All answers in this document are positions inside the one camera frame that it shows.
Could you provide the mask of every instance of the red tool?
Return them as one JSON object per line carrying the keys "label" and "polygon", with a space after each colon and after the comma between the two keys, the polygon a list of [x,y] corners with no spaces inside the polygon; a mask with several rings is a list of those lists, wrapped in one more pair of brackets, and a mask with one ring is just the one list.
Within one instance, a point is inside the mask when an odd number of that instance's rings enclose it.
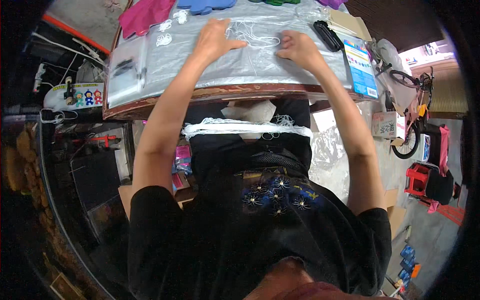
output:
{"label": "red tool", "polygon": [[[120,138],[117,138],[116,135],[104,135],[104,136],[99,136],[99,137],[91,137],[88,139],[85,139],[86,142],[88,141],[104,141],[105,142],[105,148],[108,148],[108,141],[109,140],[114,140],[114,144],[119,143],[121,141]],[[73,140],[74,143],[80,142],[82,140]]]}

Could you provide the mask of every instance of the wall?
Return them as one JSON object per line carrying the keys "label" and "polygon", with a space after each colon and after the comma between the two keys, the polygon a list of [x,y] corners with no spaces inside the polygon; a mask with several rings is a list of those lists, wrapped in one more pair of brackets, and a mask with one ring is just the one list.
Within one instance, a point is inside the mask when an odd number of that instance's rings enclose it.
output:
{"label": "wall", "polygon": [[430,74],[433,67],[432,112],[458,112],[468,110],[462,73],[455,59],[441,60],[411,68],[414,77],[423,72]]}

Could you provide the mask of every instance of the white cord bundle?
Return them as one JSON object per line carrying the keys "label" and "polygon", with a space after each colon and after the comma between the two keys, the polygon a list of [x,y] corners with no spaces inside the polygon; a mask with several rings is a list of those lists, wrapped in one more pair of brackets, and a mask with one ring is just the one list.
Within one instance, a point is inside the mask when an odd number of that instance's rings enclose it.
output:
{"label": "white cord bundle", "polygon": [[187,22],[188,10],[181,10],[173,14],[173,18],[176,18],[179,24],[185,24]]}
{"label": "white cord bundle", "polygon": [[181,133],[185,135],[187,141],[197,134],[228,134],[228,133],[269,133],[274,137],[274,133],[296,133],[313,138],[310,129],[303,126],[293,126],[290,116],[277,116],[278,123],[251,123],[247,121],[231,119],[213,119],[205,118],[199,124],[185,123]]}
{"label": "white cord bundle", "polygon": [[[232,23],[233,24],[230,25],[225,31],[225,35],[229,37],[230,34],[232,34],[233,36],[237,37],[237,40],[247,42],[248,45],[252,48],[262,49],[262,48],[268,48],[268,47],[275,47],[280,44],[280,39],[278,37],[256,36],[253,33],[253,26],[255,26],[255,22],[250,18],[244,19],[243,21],[234,21]],[[265,45],[254,46],[249,41],[249,39],[260,42],[260,43],[265,43]]]}
{"label": "white cord bundle", "polygon": [[160,23],[160,27],[158,28],[158,31],[165,32],[165,30],[169,29],[170,27],[172,27],[172,20],[168,19]]}
{"label": "white cord bundle", "polygon": [[156,46],[166,46],[172,41],[172,36],[167,33],[156,38]]}
{"label": "white cord bundle", "polygon": [[[44,119],[42,119],[42,111],[43,110],[51,110],[52,112],[59,112],[60,114],[56,115],[53,120],[44,120]],[[75,117],[74,118],[65,117],[65,112],[66,111],[74,113]],[[52,110],[52,109],[49,109],[49,108],[42,108],[40,110],[40,122],[42,122],[42,123],[60,124],[60,123],[63,122],[63,120],[73,120],[73,119],[76,119],[77,117],[78,117],[78,113],[74,110]]]}

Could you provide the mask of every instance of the embroidered spider design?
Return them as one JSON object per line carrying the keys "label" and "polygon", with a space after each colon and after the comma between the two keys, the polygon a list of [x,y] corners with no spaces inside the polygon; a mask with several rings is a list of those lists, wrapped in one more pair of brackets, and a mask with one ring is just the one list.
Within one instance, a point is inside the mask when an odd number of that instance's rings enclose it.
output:
{"label": "embroidered spider design", "polygon": [[273,208],[273,216],[279,216],[279,215],[284,215],[287,211],[287,207],[286,206],[275,206]]}
{"label": "embroidered spider design", "polygon": [[252,193],[265,194],[268,192],[268,186],[265,184],[257,183],[250,187]]}
{"label": "embroidered spider design", "polygon": [[299,209],[310,209],[310,205],[307,204],[307,201],[303,197],[299,197],[293,201],[293,205]]}
{"label": "embroidered spider design", "polygon": [[248,203],[248,205],[262,205],[262,199],[258,196],[254,195],[253,193],[245,195],[243,197],[243,202]]}
{"label": "embroidered spider design", "polygon": [[319,197],[319,195],[315,194],[315,192],[311,193],[309,191],[305,191],[311,198],[312,200],[315,200],[315,198]]}
{"label": "embroidered spider design", "polygon": [[273,190],[270,191],[270,194],[268,195],[268,198],[274,201],[282,200],[283,199],[283,193],[279,190]]}
{"label": "embroidered spider design", "polygon": [[273,187],[276,189],[288,189],[290,188],[290,180],[283,176],[279,176],[273,181]]}

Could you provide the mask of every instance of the purple fabric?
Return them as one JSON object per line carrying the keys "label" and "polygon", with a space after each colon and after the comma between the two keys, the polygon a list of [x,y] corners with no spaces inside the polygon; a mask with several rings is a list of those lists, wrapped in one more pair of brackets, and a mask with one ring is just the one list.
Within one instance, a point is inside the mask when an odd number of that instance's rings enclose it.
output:
{"label": "purple fabric", "polygon": [[340,4],[347,2],[348,0],[317,0],[323,6],[330,6],[334,10],[338,10]]}
{"label": "purple fabric", "polygon": [[123,38],[144,36],[150,26],[168,19],[175,0],[140,0],[119,17]]}

